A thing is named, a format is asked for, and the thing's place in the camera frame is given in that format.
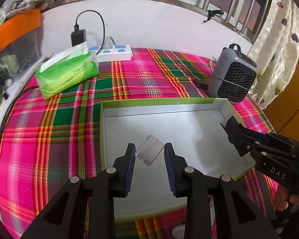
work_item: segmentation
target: plastic storage box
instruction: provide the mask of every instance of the plastic storage box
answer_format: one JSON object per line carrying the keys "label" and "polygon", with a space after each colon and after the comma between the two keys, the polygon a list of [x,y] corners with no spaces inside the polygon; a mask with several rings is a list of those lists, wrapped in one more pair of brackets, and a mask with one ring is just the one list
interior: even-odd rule
{"label": "plastic storage box", "polygon": [[19,81],[39,60],[36,29],[40,26],[40,9],[21,13],[0,26],[0,90],[7,79]]}
{"label": "plastic storage box", "polygon": [[19,81],[39,58],[36,30],[26,33],[0,51],[0,64],[8,66],[13,82]]}

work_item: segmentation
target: clear plastic cup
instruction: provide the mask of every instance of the clear plastic cup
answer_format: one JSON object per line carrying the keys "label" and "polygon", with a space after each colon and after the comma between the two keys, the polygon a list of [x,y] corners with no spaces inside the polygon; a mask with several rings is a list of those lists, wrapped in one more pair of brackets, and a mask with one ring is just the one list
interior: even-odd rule
{"label": "clear plastic cup", "polygon": [[150,166],[158,157],[165,144],[156,137],[149,135],[137,148],[135,157]]}

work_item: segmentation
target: black charger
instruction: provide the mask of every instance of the black charger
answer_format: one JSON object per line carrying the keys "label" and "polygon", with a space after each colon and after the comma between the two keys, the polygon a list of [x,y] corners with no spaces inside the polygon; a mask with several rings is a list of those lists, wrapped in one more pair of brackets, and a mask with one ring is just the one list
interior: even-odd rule
{"label": "black charger", "polygon": [[99,52],[102,50],[103,45],[104,45],[104,41],[105,41],[105,23],[104,23],[104,20],[103,20],[103,17],[101,16],[101,14],[97,11],[94,11],[94,10],[85,10],[77,16],[77,19],[76,19],[75,25],[74,25],[74,32],[71,33],[72,47],[74,47],[76,45],[79,45],[79,44],[82,44],[83,42],[86,42],[86,30],[85,29],[80,29],[79,24],[77,24],[77,20],[80,17],[80,15],[85,13],[85,12],[97,13],[100,16],[101,20],[102,20],[102,24],[103,24],[103,41],[102,41],[102,45],[100,46],[100,49],[96,53],[98,55]]}
{"label": "black charger", "polygon": [[79,45],[86,41],[86,31],[85,29],[75,30],[71,33],[72,47]]}

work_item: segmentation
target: orange shelf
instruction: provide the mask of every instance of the orange shelf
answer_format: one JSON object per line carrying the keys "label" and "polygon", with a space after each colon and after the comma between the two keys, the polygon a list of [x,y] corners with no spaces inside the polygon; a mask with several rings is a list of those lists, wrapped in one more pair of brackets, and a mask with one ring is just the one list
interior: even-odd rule
{"label": "orange shelf", "polygon": [[33,9],[21,13],[0,26],[0,50],[41,26],[41,11]]}

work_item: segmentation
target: black cable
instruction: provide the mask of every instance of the black cable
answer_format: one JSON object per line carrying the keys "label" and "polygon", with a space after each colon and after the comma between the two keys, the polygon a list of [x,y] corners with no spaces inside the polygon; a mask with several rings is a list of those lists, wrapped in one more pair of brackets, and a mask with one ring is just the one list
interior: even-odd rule
{"label": "black cable", "polygon": [[3,135],[3,131],[6,127],[6,124],[7,124],[7,121],[8,121],[8,118],[10,116],[10,113],[12,111],[12,108],[14,106],[14,104],[17,102],[17,100],[20,98],[21,95],[23,95],[24,93],[28,92],[28,91],[31,91],[31,90],[34,90],[34,89],[37,89],[39,88],[38,85],[34,85],[34,86],[31,86],[29,88],[26,88],[24,89],[23,91],[21,91],[18,96],[12,101],[12,103],[9,105],[6,113],[4,114],[4,117],[3,117],[3,120],[2,120],[2,123],[1,123],[1,126],[0,126],[0,146],[1,146],[1,140],[2,140],[2,135]]}
{"label": "black cable", "polygon": [[95,12],[95,13],[97,13],[97,14],[100,16],[100,18],[101,18],[101,20],[102,20],[102,23],[103,23],[103,41],[102,41],[102,45],[100,46],[100,49],[99,49],[98,52],[96,53],[96,54],[98,55],[99,52],[102,50],[103,45],[104,45],[104,41],[105,41],[105,23],[104,23],[104,20],[103,20],[102,15],[101,15],[99,12],[94,11],[94,10],[86,10],[86,11],[81,12],[81,13],[77,16],[77,19],[76,19],[76,21],[75,21],[74,30],[79,30],[79,29],[80,29],[79,25],[77,24],[77,20],[78,20],[78,18],[80,17],[80,15],[83,14],[83,13],[85,13],[85,12]]}

